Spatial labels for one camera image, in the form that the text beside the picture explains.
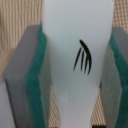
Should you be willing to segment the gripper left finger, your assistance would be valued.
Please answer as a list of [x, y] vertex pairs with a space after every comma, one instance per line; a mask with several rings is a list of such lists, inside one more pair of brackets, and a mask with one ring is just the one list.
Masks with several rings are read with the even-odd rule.
[[48, 128], [50, 68], [41, 25], [28, 26], [0, 82], [0, 128]]

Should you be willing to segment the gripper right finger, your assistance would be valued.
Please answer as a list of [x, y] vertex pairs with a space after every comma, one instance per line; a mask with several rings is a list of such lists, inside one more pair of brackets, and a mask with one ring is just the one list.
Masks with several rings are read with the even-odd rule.
[[107, 48], [102, 85], [106, 128], [128, 128], [128, 34], [114, 27]]

